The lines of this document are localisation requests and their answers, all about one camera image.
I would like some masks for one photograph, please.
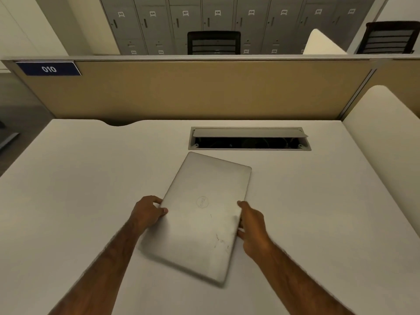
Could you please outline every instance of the forearm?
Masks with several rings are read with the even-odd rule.
[[[291,315],[353,314],[276,245],[264,252],[257,264]]]
[[[126,222],[50,315],[110,315],[143,231],[130,220]]]

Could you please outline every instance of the blue sign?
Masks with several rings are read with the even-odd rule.
[[[16,62],[28,76],[80,76],[81,73],[74,62]]]

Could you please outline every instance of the chair backrest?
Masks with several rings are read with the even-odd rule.
[[[188,55],[239,55],[240,53],[241,32],[188,32]]]
[[[420,32],[420,22],[370,22],[357,54],[410,54]]]

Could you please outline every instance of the silver laptop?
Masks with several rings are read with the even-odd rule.
[[[251,168],[189,152],[161,207],[169,213],[140,243],[146,255],[222,285]]]

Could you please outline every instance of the hand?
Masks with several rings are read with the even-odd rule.
[[[258,264],[274,244],[265,230],[264,215],[246,201],[238,201],[238,206],[242,208],[239,227],[245,230],[238,230],[238,236],[244,240],[245,253]]]
[[[154,225],[168,212],[167,208],[157,208],[153,203],[161,204],[162,199],[157,196],[144,196],[131,212],[130,220],[143,231]]]

